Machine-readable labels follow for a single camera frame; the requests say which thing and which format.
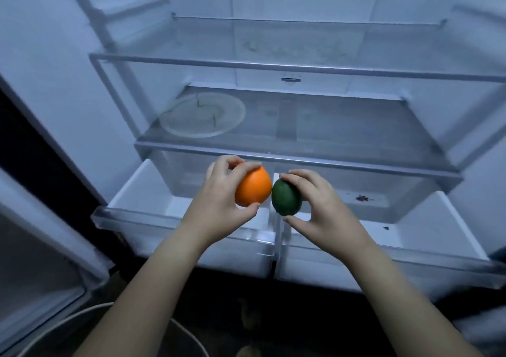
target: forearm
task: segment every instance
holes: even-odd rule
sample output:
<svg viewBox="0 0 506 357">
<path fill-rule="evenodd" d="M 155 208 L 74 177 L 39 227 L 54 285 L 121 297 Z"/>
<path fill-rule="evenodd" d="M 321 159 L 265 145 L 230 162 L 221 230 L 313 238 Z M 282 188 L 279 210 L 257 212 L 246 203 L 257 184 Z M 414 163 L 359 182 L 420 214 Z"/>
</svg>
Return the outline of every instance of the forearm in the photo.
<svg viewBox="0 0 506 357">
<path fill-rule="evenodd" d="M 482 356 L 379 246 L 350 262 L 351 271 L 399 357 Z"/>
<path fill-rule="evenodd" d="M 164 240 L 88 335 L 74 357 L 156 356 L 201 250 L 175 231 Z"/>
</svg>

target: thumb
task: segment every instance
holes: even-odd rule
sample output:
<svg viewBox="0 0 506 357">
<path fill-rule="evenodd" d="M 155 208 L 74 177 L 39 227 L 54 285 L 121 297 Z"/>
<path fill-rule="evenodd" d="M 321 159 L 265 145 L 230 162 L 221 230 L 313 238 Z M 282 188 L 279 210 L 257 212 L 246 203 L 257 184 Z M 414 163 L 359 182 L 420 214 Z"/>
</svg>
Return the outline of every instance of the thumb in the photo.
<svg viewBox="0 0 506 357">
<path fill-rule="evenodd" d="M 250 204 L 250 206 L 247 208 L 237 209 L 239 211 L 237 212 L 237 220 L 239 221 L 239 226 L 246 224 L 253 217 L 255 217 L 259 207 L 260 207 L 259 203 L 253 203 Z"/>
<path fill-rule="evenodd" d="M 284 216 L 283 220 L 290 224 L 292 228 L 294 228 L 297 232 L 302 234 L 303 236 L 307 237 L 311 226 L 308 221 L 301 220 L 298 217 L 295 216 Z"/>
</svg>

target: green fruit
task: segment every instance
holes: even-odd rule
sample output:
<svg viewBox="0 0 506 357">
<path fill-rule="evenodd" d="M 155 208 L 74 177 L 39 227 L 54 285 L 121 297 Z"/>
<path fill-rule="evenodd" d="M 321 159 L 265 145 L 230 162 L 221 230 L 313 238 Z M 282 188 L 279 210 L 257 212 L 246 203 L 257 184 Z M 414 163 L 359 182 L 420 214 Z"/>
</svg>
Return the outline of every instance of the green fruit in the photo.
<svg viewBox="0 0 506 357">
<path fill-rule="evenodd" d="M 281 179 L 272 186 L 272 206 L 281 216 L 293 216 L 302 206 L 302 196 L 292 184 Z"/>
</svg>

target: orange fruit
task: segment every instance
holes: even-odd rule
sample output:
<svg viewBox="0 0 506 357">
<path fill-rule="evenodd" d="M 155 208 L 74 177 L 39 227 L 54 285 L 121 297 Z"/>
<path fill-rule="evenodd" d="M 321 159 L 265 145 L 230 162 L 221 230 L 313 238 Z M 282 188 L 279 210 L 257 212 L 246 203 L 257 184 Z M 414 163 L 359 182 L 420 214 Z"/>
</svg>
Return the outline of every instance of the orange fruit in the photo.
<svg viewBox="0 0 506 357">
<path fill-rule="evenodd" d="M 260 167 L 249 172 L 235 192 L 235 203 L 247 207 L 252 203 L 262 204 L 272 190 L 272 180 L 265 168 Z"/>
</svg>

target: finger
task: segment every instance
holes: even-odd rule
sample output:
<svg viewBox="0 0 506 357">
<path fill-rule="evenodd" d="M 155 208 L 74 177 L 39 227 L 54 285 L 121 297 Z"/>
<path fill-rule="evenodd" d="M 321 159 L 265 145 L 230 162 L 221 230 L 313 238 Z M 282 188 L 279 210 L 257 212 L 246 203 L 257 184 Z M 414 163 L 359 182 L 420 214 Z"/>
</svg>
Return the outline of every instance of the finger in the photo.
<svg viewBox="0 0 506 357">
<path fill-rule="evenodd" d="M 309 169 L 292 169 L 288 172 L 290 174 L 295 174 L 297 176 L 305 178 L 306 180 L 309 180 L 318 189 L 328 186 L 327 180 L 325 180 L 315 171 L 310 171 Z"/>
<path fill-rule="evenodd" d="M 308 221 L 301 220 L 295 216 L 285 216 L 283 220 L 287 222 L 297 232 L 307 237 L 311 233 L 311 224 Z"/>
<path fill-rule="evenodd" d="M 227 177 L 230 179 L 231 185 L 234 187 L 234 190 L 237 189 L 237 186 L 242 181 L 242 179 L 244 179 L 244 177 L 248 174 L 248 172 L 260 168 L 261 165 L 262 163 L 251 161 L 236 166 L 234 170 L 230 172 L 230 175 L 228 175 Z"/>
<path fill-rule="evenodd" d="M 211 165 L 209 165 L 209 168 L 207 169 L 207 172 L 206 172 L 206 180 L 209 180 L 209 178 L 211 177 L 212 169 L 214 169 L 215 164 L 216 164 L 216 161 L 213 161 L 211 163 Z"/>
<path fill-rule="evenodd" d="M 249 207 L 244 209 L 237 208 L 237 223 L 236 223 L 237 227 L 243 226 L 253 217 L 255 217 L 259 208 L 260 203 L 253 203 Z"/>
<path fill-rule="evenodd" d="M 213 176 L 226 176 L 229 168 L 234 168 L 237 164 L 243 163 L 244 160 L 235 155 L 224 155 L 218 157 L 214 169 L 211 172 Z"/>
<path fill-rule="evenodd" d="M 295 185 L 300 191 L 300 194 L 302 194 L 302 197 L 308 200 L 309 203 L 311 203 L 311 201 L 318 196 L 318 189 L 316 189 L 316 187 L 311 182 L 303 177 L 291 173 L 282 173 L 279 175 L 279 178 Z"/>
</svg>

